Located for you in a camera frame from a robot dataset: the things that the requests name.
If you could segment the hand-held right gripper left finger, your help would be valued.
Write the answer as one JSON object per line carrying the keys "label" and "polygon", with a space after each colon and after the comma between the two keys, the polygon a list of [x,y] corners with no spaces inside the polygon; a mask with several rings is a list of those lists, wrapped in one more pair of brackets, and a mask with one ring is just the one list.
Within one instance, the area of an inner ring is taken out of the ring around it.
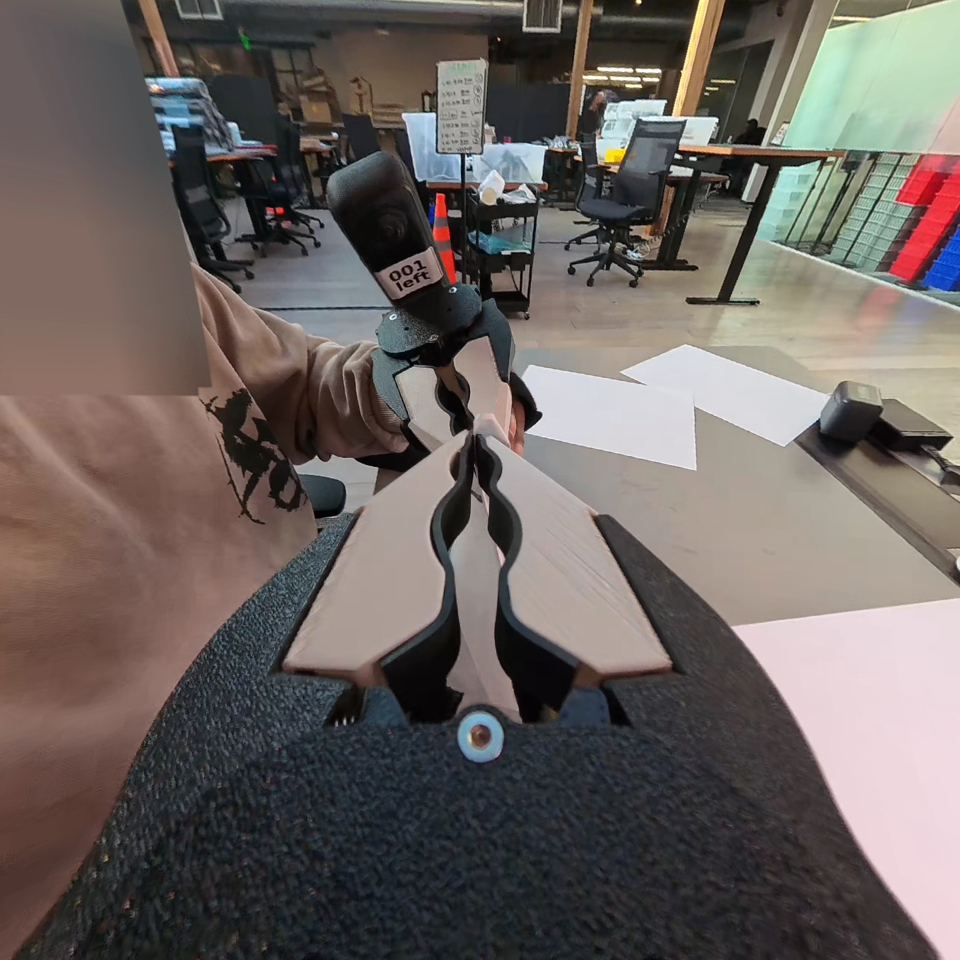
{"label": "hand-held right gripper left finger", "polygon": [[374,495],[291,633],[286,673],[385,688],[407,714],[453,712],[450,551],[470,518],[474,462],[474,435],[462,432]]}

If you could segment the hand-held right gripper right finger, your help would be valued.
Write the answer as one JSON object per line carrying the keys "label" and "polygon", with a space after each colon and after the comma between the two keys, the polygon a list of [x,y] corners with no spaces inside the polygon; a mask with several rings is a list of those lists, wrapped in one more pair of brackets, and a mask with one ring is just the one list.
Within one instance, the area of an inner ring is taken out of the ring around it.
{"label": "hand-held right gripper right finger", "polygon": [[559,714],[575,690],[673,671],[606,516],[493,436],[478,437],[478,481],[502,555],[494,646],[522,714]]}

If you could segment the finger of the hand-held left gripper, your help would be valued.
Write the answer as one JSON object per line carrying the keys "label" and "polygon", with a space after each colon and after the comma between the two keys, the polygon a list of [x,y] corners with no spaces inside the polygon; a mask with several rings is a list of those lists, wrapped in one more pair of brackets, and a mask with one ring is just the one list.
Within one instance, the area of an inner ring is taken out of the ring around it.
{"label": "finger of the hand-held left gripper", "polygon": [[407,366],[392,382],[403,407],[404,429],[427,452],[473,429],[469,389],[455,366]]}
{"label": "finger of the hand-held left gripper", "polygon": [[479,426],[485,436],[510,443],[514,419],[509,375],[502,374],[489,335],[467,341],[453,357],[452,369],[462,391],[462,407],[469,428]]}

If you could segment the person's left forearm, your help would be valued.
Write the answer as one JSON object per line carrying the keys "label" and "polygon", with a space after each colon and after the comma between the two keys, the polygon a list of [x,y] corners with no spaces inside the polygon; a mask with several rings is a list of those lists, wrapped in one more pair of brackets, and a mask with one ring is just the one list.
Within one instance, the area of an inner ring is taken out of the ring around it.
{"label": "person's left forearm", "polygon": [[231,367],[294,464],[408,449],[400,418],[375,386],[372,342],[308,335],[199,266],[191,271],[210,360]]}

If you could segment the wooden standing desk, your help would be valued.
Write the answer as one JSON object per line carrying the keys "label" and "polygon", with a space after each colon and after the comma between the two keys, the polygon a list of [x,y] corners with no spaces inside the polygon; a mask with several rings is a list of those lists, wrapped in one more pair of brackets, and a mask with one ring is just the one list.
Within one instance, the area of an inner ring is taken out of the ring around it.
{"label": "wooden standing desk", "polygon": [[751,145],[704,145],[680,146],[675,155],[675,165],[691,171],[687,185],[680,197],[678,209],[678,227],[686,223],[693,206],[695,193],[705,174],[719,173],[725,160],[747,160],[766,168],[762,175],[756,198],[750,209],[746,224],[741,230],[736,248],[729,260],[726,274],[715,296],[688,296],[690,306],[758,306],[756,297],[736,297],[735,289],[746,260],[754,244],[764,213],[769,204],[774,186],[782,169],[799,167],[813,162],[836,161],[842,159],[845,150],[810,150],[784,147]]}

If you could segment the orange traffic cone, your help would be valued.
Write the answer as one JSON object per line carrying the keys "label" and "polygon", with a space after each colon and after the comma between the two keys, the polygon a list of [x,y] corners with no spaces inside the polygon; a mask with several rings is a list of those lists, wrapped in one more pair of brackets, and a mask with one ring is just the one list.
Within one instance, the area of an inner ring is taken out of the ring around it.
{"label": "orange traffic cone", "polygon": [[451,284],[457,282],[457,269],[451,245],[450,224],[446,194],[438,192],[434,199],[433,240],[446,278]]}

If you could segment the black mesh office chair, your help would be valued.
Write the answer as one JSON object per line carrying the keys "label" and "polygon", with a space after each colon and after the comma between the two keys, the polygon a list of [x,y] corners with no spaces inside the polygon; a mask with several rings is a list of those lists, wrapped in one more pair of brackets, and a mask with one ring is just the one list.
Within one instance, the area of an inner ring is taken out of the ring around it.
{"label": "black mesh office chair", "polygon": [[347,488],[341,480],[308,473],[299,474],[298,480],[316,521],[336,518],[345,510]]}

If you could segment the black utility cart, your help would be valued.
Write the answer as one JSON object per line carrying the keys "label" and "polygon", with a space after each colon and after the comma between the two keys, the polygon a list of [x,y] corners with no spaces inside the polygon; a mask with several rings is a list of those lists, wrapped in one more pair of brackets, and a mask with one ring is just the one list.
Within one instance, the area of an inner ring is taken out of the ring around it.
{"label": "black utility cart", "polygon": [[508,317],[530,317],[541,193],[533,185],[484,197],[466,193],[465,266],[482,301],[494,301]]}

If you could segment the clear storage bin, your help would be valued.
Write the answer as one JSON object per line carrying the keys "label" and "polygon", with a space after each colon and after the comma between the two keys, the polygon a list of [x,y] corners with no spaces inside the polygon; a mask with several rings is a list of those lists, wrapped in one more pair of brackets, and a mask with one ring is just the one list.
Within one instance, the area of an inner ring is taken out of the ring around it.
{"label": "clear storage bin", "polygon": [[507,183],[537,185],[545,181],[544,165],[547,147],[533,143],[486,144],[482,153],[473,157],[473,173],[477,182],[496,171]]}

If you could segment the white notice board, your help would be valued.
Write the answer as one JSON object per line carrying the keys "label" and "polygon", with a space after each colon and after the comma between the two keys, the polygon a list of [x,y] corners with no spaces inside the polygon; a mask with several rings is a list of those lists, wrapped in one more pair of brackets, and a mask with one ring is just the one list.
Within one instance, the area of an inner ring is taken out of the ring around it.
{"label": "white notice board", "polygon": [[437,153],[481,154],[485,145],[488,61],[449,59],[438,61],[436,67]]}

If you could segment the wooden column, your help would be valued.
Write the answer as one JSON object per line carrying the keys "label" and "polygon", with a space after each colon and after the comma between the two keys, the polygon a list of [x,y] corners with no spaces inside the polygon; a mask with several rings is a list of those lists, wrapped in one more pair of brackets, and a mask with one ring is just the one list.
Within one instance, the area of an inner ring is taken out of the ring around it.
{"label": "wooden column", "polygon": [[698,108],[725,7],[724,0],[697,2],[679,72],[672,110],[674,116],[692,116]]}
{"label": "wooden column", "polygon": [[579,117],[582,108],[584,73],[589,48],[593,12],[593,0],[580,1],[573,50],[573,60],[570,72],[569,96],[565,124],[565,136],[570,140],[574,140],[577,137]]}

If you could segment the stack of coloured plastic crates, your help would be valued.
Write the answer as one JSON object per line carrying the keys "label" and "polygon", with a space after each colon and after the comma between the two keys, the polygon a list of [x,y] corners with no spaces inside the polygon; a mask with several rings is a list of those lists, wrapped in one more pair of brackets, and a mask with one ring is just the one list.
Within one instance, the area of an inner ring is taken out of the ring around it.
{"label": "stack of coloured plastic crates", "polygon": [[958,305],[957,153],[853,152],[823,257]]}

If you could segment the frosted glass partition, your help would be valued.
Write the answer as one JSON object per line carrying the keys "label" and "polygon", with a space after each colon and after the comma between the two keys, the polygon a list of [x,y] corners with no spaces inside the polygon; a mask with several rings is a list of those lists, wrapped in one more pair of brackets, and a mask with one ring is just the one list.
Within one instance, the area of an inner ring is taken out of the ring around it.
{"label": "frosted glass partition", "polygon": [[785,145],[958,155],[959,3],[838,2]]}

